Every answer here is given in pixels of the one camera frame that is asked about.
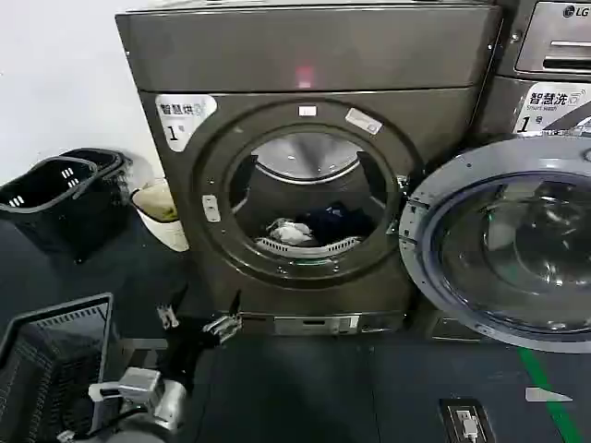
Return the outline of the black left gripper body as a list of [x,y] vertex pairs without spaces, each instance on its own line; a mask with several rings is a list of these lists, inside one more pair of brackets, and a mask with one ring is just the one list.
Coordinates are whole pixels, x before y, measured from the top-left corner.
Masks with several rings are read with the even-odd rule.
[[220,338],[205,328],[210,318],[181,317],[176,327],[167,329],[167,348],[160,360],[164,379],[192,384],[201,355],[220,344]]

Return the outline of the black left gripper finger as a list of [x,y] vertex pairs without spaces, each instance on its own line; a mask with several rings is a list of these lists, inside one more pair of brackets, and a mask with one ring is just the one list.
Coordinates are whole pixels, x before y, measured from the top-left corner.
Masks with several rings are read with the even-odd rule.
[[242,329],[243,320],[239,313],[241,290],[238,290],[226,314],[218,317],[202,328],[208,344],[223,344]]
[[156,314],[162,323],[163,329],[175,329],[180,325],[176,315],[176,309],[181,306],[187,294],[188,284],[174,291],[169,300],[156,306]]

